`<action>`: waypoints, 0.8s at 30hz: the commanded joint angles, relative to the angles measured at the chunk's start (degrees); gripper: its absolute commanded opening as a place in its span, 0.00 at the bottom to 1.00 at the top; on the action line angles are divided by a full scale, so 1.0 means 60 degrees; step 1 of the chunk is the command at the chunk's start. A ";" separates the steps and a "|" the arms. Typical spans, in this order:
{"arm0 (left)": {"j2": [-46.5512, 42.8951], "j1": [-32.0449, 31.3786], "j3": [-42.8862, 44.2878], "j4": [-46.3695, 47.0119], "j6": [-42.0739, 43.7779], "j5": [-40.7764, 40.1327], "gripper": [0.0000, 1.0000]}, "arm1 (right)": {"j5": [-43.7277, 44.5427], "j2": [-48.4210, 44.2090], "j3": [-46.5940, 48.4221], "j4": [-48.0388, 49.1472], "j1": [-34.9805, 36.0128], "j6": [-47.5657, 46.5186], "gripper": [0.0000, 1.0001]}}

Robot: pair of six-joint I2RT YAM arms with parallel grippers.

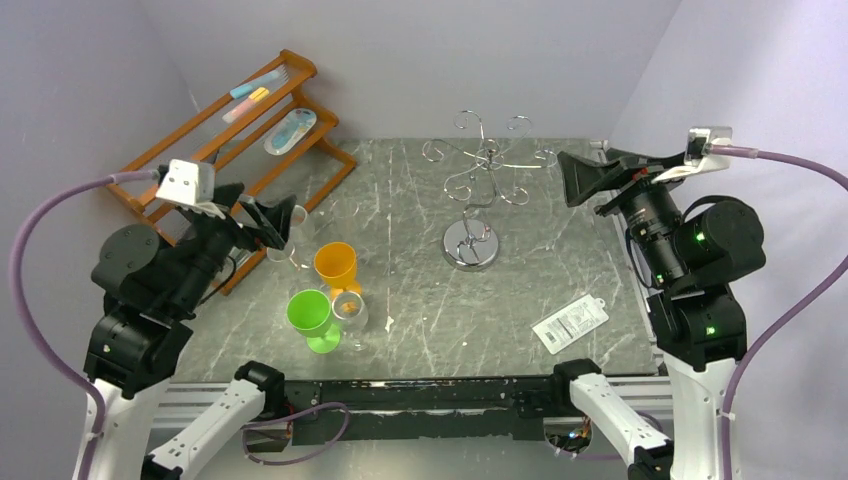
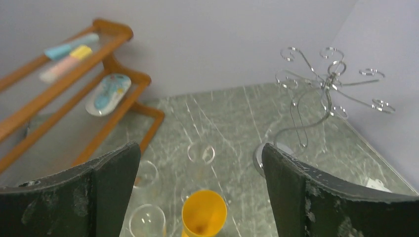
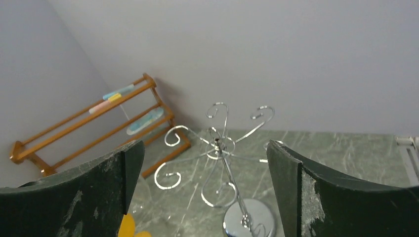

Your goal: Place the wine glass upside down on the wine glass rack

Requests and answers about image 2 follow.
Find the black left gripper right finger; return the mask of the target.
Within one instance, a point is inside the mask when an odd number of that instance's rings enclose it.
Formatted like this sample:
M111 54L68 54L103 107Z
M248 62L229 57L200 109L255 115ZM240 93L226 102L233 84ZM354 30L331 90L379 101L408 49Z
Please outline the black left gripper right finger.
M419 198L357 185L266 144L262 163L281 237L416 237Z

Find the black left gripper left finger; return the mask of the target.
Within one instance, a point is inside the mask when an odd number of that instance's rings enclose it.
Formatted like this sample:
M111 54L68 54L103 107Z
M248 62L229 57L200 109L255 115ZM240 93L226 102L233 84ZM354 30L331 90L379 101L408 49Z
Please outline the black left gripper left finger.
M0 190L3 237L117 237L141 158L137 143Z

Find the clear wine glass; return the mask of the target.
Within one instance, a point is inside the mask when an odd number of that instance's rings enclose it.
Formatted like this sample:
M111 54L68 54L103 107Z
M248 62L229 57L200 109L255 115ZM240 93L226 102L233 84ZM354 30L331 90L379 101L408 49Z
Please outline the clear wine glass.
M208 189L214 158L214 147L207 142L194 142L188 146L184 171L185 182L181 191L182 202L185 202L194 192Z
M160 207L143 204L132 212L128 229L132 237L165 237L166 216Z

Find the orange plastic wine glass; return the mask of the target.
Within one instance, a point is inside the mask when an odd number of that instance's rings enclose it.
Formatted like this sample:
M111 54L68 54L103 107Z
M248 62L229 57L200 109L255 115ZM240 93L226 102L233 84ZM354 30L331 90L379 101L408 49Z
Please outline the orange plastic wine glass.
M227 206L217 192L199 190L184 202L181 219L183 237L214 237L226 222Z

